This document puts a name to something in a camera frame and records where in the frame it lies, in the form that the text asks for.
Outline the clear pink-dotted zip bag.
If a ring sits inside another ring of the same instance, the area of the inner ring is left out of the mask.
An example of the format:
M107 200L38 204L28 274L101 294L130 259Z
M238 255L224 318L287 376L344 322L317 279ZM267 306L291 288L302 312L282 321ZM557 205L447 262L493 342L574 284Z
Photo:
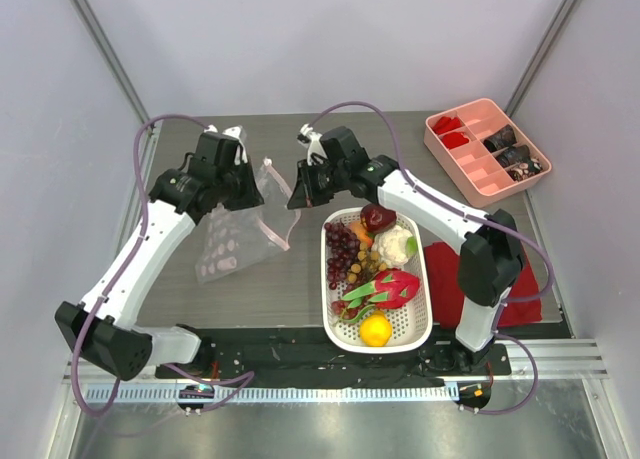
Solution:
M203 252L196 262L200 284L221 279L290 249L290 235L301 213L286 204L292 189L266 157L254 174L264 204L228 211L219 206L202 224L206 227Z

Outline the orange peach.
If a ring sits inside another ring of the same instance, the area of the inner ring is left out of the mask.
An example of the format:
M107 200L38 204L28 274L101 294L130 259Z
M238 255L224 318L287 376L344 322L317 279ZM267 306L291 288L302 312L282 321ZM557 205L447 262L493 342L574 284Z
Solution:
M356 238L360 241L362 247L370 249L374 243L374 234L370 233L360 221L353 221L348 225Z

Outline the dark red apple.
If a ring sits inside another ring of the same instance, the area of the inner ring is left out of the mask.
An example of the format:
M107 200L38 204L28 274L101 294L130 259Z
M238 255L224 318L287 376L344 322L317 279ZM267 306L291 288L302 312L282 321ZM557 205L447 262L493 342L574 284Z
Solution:
M360 220L369 234L379 234L396 224L397 215L380 205L368 204L361 209Z

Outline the yellow-brown longan bunch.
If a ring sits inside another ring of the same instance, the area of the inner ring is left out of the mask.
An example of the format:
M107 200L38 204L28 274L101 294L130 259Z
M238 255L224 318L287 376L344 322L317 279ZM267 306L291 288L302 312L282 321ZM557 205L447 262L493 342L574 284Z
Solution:
M367 243L361 243L354 262L347 271L346 281L350 285L363 285L375 276L388 269L378 251L373 250Z

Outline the white cauliflower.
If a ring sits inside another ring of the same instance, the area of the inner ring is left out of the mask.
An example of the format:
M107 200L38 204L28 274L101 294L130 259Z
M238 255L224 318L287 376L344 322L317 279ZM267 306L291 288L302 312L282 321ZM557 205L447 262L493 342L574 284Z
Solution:
M418 243L410 230L395 225L375 236L372 250L389 268L402 268L418 252Z

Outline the pink dragon fruit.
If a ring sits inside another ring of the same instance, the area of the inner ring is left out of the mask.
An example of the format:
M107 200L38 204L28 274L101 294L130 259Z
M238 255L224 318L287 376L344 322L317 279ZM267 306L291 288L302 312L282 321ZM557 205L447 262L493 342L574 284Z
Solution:
M389 269L371 281L344 294L343 301L373 304L378 309L399 309L411 301L421 287L421 279L406 271Z

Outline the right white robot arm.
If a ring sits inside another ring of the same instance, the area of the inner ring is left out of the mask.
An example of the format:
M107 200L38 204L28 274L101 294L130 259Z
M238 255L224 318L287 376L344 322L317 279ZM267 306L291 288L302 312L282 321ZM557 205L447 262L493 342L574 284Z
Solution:
M495 341L500 304L525 265L513 217L503 210L490 215L467 208L402 170L395 159L369 156L344 126L320 134L304 125L297 140L307 156L297 164L288 208L325 205L348 191L412 219L458 255L464 301L451 359L460 372L477 372Z

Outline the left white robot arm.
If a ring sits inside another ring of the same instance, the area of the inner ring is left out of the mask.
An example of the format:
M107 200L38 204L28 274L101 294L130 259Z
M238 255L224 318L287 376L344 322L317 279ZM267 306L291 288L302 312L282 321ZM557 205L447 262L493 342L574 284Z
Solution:
M178 169L168 169L149 194L147 218L134 230L107 272L77 304L63 302L55 322L82 359L121 381L147 366L177 363L190 377L205 376L212 352L186 326L143 328L137 319L165 264L217 206L236 211L263 204L240 126L208 127Z

